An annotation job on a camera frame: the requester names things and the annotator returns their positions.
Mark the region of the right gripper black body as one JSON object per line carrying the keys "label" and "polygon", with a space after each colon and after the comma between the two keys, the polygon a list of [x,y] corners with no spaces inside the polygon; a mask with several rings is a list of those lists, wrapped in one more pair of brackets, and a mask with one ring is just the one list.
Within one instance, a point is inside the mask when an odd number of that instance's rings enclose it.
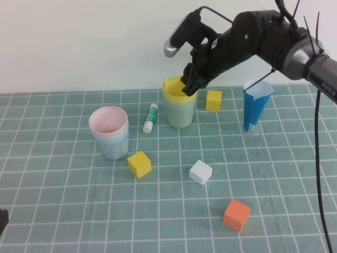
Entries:
{"label": "right gripper black body", "polygon": [[188,84],[209,84],[253,56],[253,34],[233,27],[191,50]]}

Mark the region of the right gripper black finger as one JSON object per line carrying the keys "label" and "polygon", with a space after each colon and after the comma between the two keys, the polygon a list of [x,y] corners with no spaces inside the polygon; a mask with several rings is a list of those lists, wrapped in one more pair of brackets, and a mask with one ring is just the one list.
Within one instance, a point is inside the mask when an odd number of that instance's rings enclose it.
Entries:
{"label": "right gripper black finger", "polygon": [[193,83],[193,64],[188,63],[183,70],[183,75],[181,76],[181,81],[184,84],[192,84]]}
{"label": "right gripper black finger", "polygon": [[199,75],[190,74],[189,76],[183,75],[183,93],[187,96],[194,95],[199,89],[203,89],[208,85],[208,79]]}

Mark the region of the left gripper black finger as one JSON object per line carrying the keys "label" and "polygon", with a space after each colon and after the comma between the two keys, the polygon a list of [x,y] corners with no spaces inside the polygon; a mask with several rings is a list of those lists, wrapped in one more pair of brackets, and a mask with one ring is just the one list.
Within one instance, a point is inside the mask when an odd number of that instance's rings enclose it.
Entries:
{"label": "left gripper black finger", "polygon": [[9,222],[9,214],[7,209],[0,209],[0,235],[4,232]]}

